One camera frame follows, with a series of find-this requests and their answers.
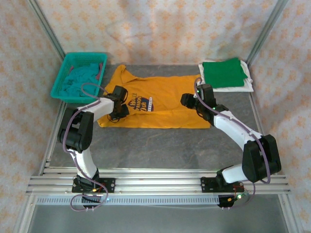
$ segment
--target patterned wall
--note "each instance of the patterned wall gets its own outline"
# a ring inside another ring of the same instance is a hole
[[[276,136],[298,215],[311,231],[311,2],[291,0],[251,68],[265,133]]]
[[[38,0],[65,52],[112,63],[246,59],[277,0]]]
[[[0,232],[10,233],[52,130],[61,62],[25,0],[1,1],[0,12]]]

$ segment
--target white towel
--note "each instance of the white towel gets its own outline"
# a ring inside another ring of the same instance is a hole
[[[204,62],[215,62],[212,60],[205,60]],[[240,61],[241,66],[243,68],[244,73],[247,75],[247,79],[244,79],[244,86],[237,86],[237,87],[221,87],[221,88],[213,88],[214,92],[253,92],[251,76],[249,74],[249,70],[247,67],[247,64],[244,61]],[[205,83],[204,78],[204,69],[202,63],[199,64],[199,69],[201,73],[201,78],[203,80],[203,83]]]

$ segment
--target yellow t-shirt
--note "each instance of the yellow t-shirt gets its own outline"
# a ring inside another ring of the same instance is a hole
[[[130,114],[118,123],[103,116],[98,124],[125,128],[209,128],[210,124],[195,110],[180,103],[182,94],[194,92],[193,84],[198,77],[200,75],[139,78],[128,72],[125,65],[120,65],[106,90],[111,93],[116,85],[124,87],[128,91],[125,103]]]

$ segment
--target teal basket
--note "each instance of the teal basket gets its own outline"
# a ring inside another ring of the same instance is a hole
[[[103,63],[103,68],[101,72],[101,76],[98,80],[98,85],[101,85],[104,70],[106,66],[107,55],[100,52],[70,52],[67,53],[65,59],[60,67],[58,75],[56,77],[54,86],[51,91],[51,97],[55,99],[61,99],[66,103],[92,103],[95,101],[92,97],[70,97],[70,96],[61,96],[60,90],[65,78],[69,75],[70,68],[73,66],[74,68],[88,66],[91,63]],[[99,87],[96,88],[95,93],[93,95],[97,96],[99,93]]]

